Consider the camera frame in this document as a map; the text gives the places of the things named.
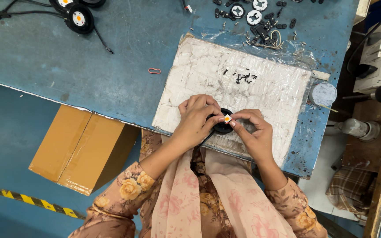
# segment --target plaid cloth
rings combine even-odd
[[[366,216],[376,179],[377,173],[342,167],[333,176],[325,194],[337,209]]]

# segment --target hand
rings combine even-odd
[[[244,109],[230,115],[234,120],[249,119],[257,129],[250,134],[239,122],[230,125],[242,139],[249,154],[256,162],[273,159],[273,128],[264,120],[258,109]]]
[[[201,143],[217,123],[224,121],[224,115],[212,96],[199,94],[191,96],[179,105],[181,120],[171,137],[183,152]]]

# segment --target white board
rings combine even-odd
[[[252,76],[236,84],[238,74]],[[311,72],[247,53],[185,37],[177,49],[152,126],[174,132],[180,122],[177,106],[192,95],[207,94],[222,108],[237,112],[261,110],[273,126],[273,156],[279,166],[288,153],[299,108]],[[253,131],[251,124],[244,126]],[[213,135],[206,144],[223,152],[250,158],[235,132]]]

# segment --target floral sleeve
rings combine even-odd
[[[327,238],[327,230],[317,221],[317,217],[307,205],[304,192],[288,179],[283,188],[265,191],[267,198],[286,219],[298,238]]]
[[[148,176],[135,162],[98,197],[86,210],[88,216],[69,238],[135,237],[133,215],[151,196],[157,181]]]

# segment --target workbench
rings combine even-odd
[[[0,0],[0,11],[8,3],[9,0]],[[2,19],[0,84],[155,130],[151,122],[180,37],[186,32],[263,58],[329,73],[329,83],[336,86],[358,0],[326,0],[323,4],[289,0],[277,20],[289,25],[296,18],[297,23],[293,29],[280,30],[282,41],[285,40],[282,51],[292,51],[286,40],[304,41],[304,54],[311,57],[299,58],[243,46],[249,25],[244,19],[237,25],[230,19],[216,19],[215,8],[229,9],[224,4],[218,6],[212,0],[187,0],[187,4],[193,8],[192,13],[184,10],[179,0],[107,0],[101,8],[92,9],[95,25],[114,55],[103,48],[95,32],[78,35],[54,16],[27,14]],[[54,11],[21,1],[10,9],[28,10]],[[270,0],[263,13],[277,14],[278,10],[276,1]],[[294,31],[298,34],[296,41]],[[149,74],[148,68],[161,69],[161,74]],[[302,102],[282,170],[310,177],[328,116],[329,110]]]

